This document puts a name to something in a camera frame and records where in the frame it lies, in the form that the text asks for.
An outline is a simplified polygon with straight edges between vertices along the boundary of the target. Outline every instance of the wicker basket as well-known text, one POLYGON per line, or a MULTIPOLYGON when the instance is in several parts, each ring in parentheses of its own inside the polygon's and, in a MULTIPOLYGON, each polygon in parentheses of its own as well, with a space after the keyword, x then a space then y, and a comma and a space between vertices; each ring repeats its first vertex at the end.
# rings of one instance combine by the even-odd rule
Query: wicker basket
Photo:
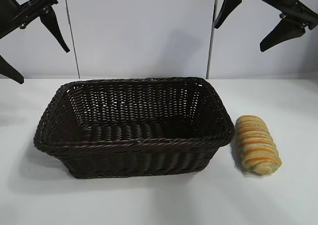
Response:
POLYGON ((112 79, 61 86, 34 144, 76 178, 129 177, 202 170, 233 135, 201 78, 112 79))

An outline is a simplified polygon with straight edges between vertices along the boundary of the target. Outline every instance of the bread roll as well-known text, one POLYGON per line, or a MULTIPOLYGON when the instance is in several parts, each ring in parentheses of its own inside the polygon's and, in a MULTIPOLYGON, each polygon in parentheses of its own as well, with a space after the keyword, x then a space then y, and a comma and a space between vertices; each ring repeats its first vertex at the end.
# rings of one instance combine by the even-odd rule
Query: bread roll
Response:
POLYGON ((243 167, 260 175, 274 173, 282 164, 265 122, 253 115, 237 119, 237 146, 243 167))

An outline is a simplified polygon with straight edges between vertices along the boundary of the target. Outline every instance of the bread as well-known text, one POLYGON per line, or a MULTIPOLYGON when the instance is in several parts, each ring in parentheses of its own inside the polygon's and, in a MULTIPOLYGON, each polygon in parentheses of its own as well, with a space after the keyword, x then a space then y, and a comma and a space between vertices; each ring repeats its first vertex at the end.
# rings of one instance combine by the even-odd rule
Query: bread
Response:
POLYGON ((265 122, 253 115, 237 119, 237 146, 243 167, 260 175, 274 173, 282 164, 265 122))

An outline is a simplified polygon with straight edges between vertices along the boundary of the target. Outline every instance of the metal screw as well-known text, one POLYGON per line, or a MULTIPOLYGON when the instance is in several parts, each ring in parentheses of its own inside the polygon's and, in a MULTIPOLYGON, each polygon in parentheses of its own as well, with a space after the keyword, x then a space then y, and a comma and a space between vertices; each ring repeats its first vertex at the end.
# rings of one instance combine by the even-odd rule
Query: metal screw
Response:
POLYGON ((24 30, 24 29, 26 28, 25 23, 22 23, 22 24, 19 26, 19 28, 20 28, 21 30, 24 30))
POLYGON ((45 12, 46 14, 48 14, 48 13, 50 12, 50 9, 49 9, 48 7, 43 8, 43 10, 44 10, 44 12, 45 12))

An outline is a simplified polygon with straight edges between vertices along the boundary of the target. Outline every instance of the basket rim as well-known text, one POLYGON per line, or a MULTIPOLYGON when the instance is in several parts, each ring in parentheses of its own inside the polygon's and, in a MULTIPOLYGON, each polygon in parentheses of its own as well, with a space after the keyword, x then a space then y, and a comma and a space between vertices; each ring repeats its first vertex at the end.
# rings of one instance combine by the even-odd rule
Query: basket rim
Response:
POLYGON ((157 78, 131 78, 131 79, 124 79, 124 78, 116 78, 116 79, 90 79, 90 80, 79 80, 79 81, 73 81, 66 84, 61 85, 56 94, 53 96, 51 102, 45 109, 40 122, 38 124, 33 142, 36 145, 36 147, 40 150, 47 150, 49 148, 52 149, 58 149, 63 148, 66 149, 68 147, 74 149, 74 148, 111 148, 113 146, 119 146, 122 145, 123 147, 126 147, 127 145, 148 145, 148 144, 171 144, 171 143, 180 143, 180 144, 188 144, 188 143, 202 143, 202 142, 208 142, 208 141, 217 141, 217 140, 223 140, 223 143, 221 146, 226 146, 230 141, 231 138, 234 135, 234 125, 231 123, 231 118, 228 115, 226 108, 224 107, 221 99, 220 99, 220 108, 224 112, 224 125, 226 126, 226 130, 223 132, 208 136, 208 137, 201 137, 201 138, 151 138, 151 139, 144 139, 144 138, 137 138, 137 139, 129 139, 129 140, 115 140, 115 141, 106 141, 106 140, 100 140, 100 141, 80 141, 80 142, 50 142, 44 140, 44 138, 41 136, 41 132, 43 130, 43 127, 41 125, 41 122, 45 120, 45 117, 48 116, 49 109, 54 109, 57 105, 54 101, 57 101, 61 99, 65 92, 70 89, 70 87, 77 85, 77 84, 99 84, 99 83, 116 83, 116 82, 127 82, 127 83, 139 83, 139 82, 149 82, 152 81, 152 83, 155 83, 156 81, 159 83, 162 83, 163 81, 170 81, 170 82, 177 82, 177 81, 185 81, 185 82, 198 82, 201 83, 202 86, 208 87, 212 92, 216 93, 213 86, 208 83, 205 79, 200 77, 157 77, 157 78))

